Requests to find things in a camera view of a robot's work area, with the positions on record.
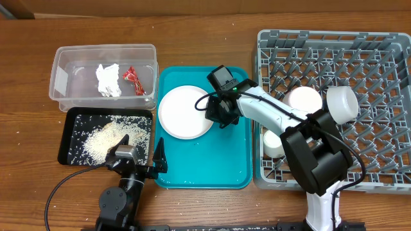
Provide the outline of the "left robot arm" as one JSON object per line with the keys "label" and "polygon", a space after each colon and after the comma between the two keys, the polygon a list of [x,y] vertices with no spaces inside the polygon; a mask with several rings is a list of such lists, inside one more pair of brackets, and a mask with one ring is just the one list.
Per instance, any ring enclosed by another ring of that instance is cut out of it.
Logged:
{"label": "left robot arm", "polygon": [[128,143],[125,135],[108,150],[104,166],[120,175],[119,185],[105,189],[99,198],[100,214],[95,230],[138,230],[135,222],[139,199],[146,179],[158,179],[168,171],[164,139],[157,143],[153,155],[154,166],[138,164],[138,150]]}

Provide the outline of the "red snack wrapper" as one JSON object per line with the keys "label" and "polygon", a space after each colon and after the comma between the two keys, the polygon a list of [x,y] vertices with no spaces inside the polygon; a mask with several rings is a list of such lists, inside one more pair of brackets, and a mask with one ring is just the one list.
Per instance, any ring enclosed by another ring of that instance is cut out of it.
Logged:
{"label": "red snack wrapper", "polygon": [[138,78],[137,72],[133,66],[126,71],[125,74],[122,75],[123,79],[132,83],[135,88],[136,96],[144,96],[146,94],[143,86]]}

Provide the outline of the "white cup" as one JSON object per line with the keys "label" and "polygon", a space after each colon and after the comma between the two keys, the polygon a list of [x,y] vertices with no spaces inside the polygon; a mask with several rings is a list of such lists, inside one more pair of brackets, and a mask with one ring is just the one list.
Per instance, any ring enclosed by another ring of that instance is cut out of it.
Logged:
{"label": "white cup", "polygon": [[282,142],[275,133],[267,130],[263,135],[263,152],[271,158],[280,158],[285,156]]}

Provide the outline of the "large pink plate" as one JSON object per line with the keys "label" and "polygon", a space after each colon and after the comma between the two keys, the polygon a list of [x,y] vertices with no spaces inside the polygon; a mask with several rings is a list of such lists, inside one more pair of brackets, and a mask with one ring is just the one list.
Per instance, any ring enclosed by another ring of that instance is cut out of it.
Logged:
{"label": "large pink plate", "polygon": [[162,128],[178,139],[195,139],[205,134],[213,122],[195,103],[207,92],[200,87],[184,85],[170,90],[160,102],[158,118]]}

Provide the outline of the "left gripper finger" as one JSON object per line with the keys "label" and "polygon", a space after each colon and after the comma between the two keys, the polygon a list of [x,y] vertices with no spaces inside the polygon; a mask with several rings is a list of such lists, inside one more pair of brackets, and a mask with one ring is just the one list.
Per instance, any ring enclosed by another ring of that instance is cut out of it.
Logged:
{"label": "left gripper finger", "polygon": [[157,147],[153,154],[153,163],[156,172],[158,173],[167,173],[168,172],[168,163],[166,160],[164,139],[161,137],[157,143]]}
{"label": "left gripper finger", "polygon": [[113,147],[109,148],[107,155],[108,156],[113,156],[115,155],[116,150],[121,146],[121,145],[128,145],[129,141],[129,135],[126,134],[116,145]]}

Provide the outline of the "white napkin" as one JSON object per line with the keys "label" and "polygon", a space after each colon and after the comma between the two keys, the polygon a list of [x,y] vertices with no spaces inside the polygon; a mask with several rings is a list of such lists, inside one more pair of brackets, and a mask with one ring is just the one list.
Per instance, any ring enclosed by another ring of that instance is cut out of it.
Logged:
{"label": "white napkin", "polygon": [[119,65],[112,64],[103,67],[101,64],[96,70],[98,79],[98,91],[103,97],[120,97],[121,89],[119,88]]}

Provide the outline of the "grey metal bowl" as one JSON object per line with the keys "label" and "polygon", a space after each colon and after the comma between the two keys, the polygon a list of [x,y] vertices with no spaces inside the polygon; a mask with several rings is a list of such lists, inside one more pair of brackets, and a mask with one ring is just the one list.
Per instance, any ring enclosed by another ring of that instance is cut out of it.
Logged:
{"label": "grey metal bowl", "polygon": [[326,105],[337,124],[355,119],[359,112],[355,93],[348,86],[330,87],[326,94]]}

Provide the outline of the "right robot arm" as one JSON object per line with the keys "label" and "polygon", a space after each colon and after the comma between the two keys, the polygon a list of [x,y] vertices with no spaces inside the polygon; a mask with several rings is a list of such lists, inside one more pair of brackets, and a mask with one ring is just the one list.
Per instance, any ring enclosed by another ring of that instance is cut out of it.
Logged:
{"label": "right robot arm", "polygon": [[238,81],[224,65],[212,70],[207,79],[214,91],[207,95],[205,118],[225,128],[246,117],[279,136],[290,171],[306,191],[305,227],[338,230],[342,224],[339,191],[353,158],[337,126],[358,113],[353,90],[330,87],[327,110],[311,114],[273,98],[250,79]]}

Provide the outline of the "rice and food leftovers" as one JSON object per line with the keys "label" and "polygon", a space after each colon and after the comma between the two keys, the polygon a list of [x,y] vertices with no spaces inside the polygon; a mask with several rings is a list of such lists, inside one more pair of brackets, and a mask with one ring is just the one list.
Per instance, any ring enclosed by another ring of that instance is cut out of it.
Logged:
{"label": "rice and food leftovers", "polygon": [[67,163],[95,166],[105,161],[111,148],[125,136],[137,148],[137,163],[148,162],[152,120],[143,116],[77,115],[70,135]]}

